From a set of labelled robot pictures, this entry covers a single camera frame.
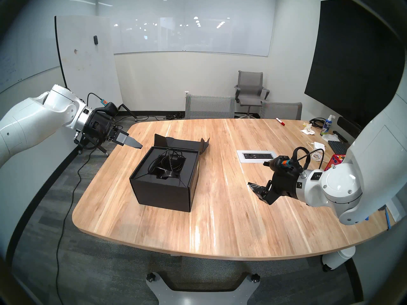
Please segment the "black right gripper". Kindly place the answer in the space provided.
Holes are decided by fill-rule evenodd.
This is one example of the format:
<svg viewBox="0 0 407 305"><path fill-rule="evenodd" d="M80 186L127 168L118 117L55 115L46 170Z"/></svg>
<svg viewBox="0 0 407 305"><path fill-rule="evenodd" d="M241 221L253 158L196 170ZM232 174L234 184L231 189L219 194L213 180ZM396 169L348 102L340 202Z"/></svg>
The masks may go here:
<svg viewBox="0 0 407 305"><path fill-rule="evenodd" d="M266 167L276 167L277 161L265 161L263 165ZM275 171L271 182L268 182L266 186L248 182L248 187L259 200L266 202L268 205L272 205L281 196L288 196L298 200L296 187L299 177L299 173L296 172Z"/></svg>

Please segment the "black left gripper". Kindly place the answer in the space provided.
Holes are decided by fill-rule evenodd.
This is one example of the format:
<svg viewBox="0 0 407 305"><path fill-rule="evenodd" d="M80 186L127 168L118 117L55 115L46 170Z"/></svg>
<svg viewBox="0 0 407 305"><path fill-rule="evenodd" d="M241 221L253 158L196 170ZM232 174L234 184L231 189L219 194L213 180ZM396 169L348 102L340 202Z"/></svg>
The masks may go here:
<svg viewBox="0 0 407 305"><path fill-rule="evenodd" d="M118 145L127 145L141 149L143 145L129 136L121 128L114 124L114 118L106 112L93 111L83 127L83 136L92 145L83 144L84 149L96 149L105 141L112 141Z"/></svg>

